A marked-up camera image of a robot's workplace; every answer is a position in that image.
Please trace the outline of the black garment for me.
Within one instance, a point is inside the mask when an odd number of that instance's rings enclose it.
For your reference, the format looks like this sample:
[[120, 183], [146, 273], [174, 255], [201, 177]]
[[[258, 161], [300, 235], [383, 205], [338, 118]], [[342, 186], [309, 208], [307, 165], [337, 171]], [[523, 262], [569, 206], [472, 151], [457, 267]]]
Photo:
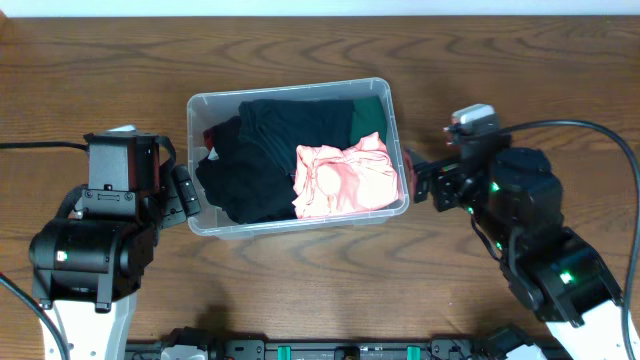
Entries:
[[296, 193], [290, 176], [279, 170], [257, 145], [239, 139], [241, 118], [215, 125], [214, 160], [198, 162], [196, 177], [209, 204], [238, 224], [296, 217]]

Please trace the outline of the red navy plaid shirt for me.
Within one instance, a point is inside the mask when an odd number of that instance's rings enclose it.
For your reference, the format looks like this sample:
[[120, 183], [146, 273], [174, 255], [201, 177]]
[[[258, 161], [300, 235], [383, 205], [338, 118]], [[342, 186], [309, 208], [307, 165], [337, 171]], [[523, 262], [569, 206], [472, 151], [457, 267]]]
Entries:
[[203, 141], [208, 151], [211, 151], [214, 148], [215, 126], [210, 127], [203, 132]]

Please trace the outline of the clear plastic storage bin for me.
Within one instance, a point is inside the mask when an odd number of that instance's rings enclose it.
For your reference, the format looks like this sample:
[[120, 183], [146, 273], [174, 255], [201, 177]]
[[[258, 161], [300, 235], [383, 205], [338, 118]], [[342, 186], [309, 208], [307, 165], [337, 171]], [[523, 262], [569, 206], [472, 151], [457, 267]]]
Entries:
[[[198, 162], [209, 154], [203, 132], [239, 113], [243, 101], [258, 99], [319, 101], [351, 100], [376, 96], [381, 101], [387, 121], [385, 144], [392, 165], [398, 174], [397, 201], [389, 206], [366, 213], [328, 218], [292, 219], [240, 225], [232, 221], [219, 207], [208, 203], [204, 188], [194, 177]], [[383, 224], [389, 218], [403, 214], [410, 205], [409, 189], [399, 141], [396, 117], [388, 82], [379, 77], [352, 79], [317, 84], [284, 87], [199, 93], [191, 97], [186, 106], [188, 170], [193, 177], [195, 191], [201, 204], [201, 212], [188, 219], [191, 231], [199, 236], [214, 236], [223, 240], [240, 240], [254, 236], [292, 231], [314, 230], [338, 226]]]

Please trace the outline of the green garment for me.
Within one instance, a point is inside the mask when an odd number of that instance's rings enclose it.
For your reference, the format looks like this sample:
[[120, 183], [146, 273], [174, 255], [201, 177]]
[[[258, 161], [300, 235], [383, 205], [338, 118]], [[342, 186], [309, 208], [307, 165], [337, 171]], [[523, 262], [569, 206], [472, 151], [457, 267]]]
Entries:
[[350, 143], [356, 145], [361, 138], [377, 132], [385, 143], [387, 137], [387, 118], [380, 99], [377, 96], [353, 100]]

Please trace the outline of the dark teal shirt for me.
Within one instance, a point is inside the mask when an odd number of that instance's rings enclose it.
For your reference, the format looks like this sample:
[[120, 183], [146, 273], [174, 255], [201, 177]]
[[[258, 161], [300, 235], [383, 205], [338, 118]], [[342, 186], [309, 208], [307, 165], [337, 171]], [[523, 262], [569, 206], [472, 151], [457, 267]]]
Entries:
[[284, 173], [296, 169], [298, 146], [350, 146], [351, 100], [259, 99], [239, 105], [239, 138], [262, 149]]

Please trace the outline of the pink garment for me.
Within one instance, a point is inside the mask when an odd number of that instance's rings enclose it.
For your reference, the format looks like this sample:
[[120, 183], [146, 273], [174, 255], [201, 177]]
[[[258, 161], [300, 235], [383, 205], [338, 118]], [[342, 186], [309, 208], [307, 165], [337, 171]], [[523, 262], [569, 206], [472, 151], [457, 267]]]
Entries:
[[300, 145], [296, 156], [292, 204], [300, 219], [376, 211], [400, 198], [398, 173], [377, 132], [345, 150]]

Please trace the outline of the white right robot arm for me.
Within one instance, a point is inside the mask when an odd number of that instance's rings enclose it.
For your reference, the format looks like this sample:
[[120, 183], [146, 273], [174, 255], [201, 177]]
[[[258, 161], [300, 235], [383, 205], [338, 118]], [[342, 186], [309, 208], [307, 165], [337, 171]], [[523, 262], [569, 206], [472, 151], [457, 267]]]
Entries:
[[514, 297], [544, 323], [557, 344], [541, 346], [503, 330], [473, 346], [473, 359], [636, 359], [632, 321], [639, 263], [634, 241], [624, 283], [602, 256], [564, 223], [563, 187], [543, 151], [516, 147], [512, 135], [545, 127], [593, 130], [616, 143], [634, 177], [639, 162], [614, 131], [584, 120], [541, 120], [502, 127], [494, 108], [476, 104], [452, 115], [444, 131], [455, 155], [428, 162], [406, 149], [413, 200], [433, 200], [439, 212], [460, 208]]

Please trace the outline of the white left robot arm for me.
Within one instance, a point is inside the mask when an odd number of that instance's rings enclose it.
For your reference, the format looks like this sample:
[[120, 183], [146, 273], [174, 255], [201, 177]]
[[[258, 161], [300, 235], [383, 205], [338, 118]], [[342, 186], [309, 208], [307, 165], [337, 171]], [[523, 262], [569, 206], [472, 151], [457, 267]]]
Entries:
[[32, 296], [48, 359], [121, 359], [162, 230], [201, 206], [166, 136], [122, 127], [87, 134], [87, 183], [31, 241]]

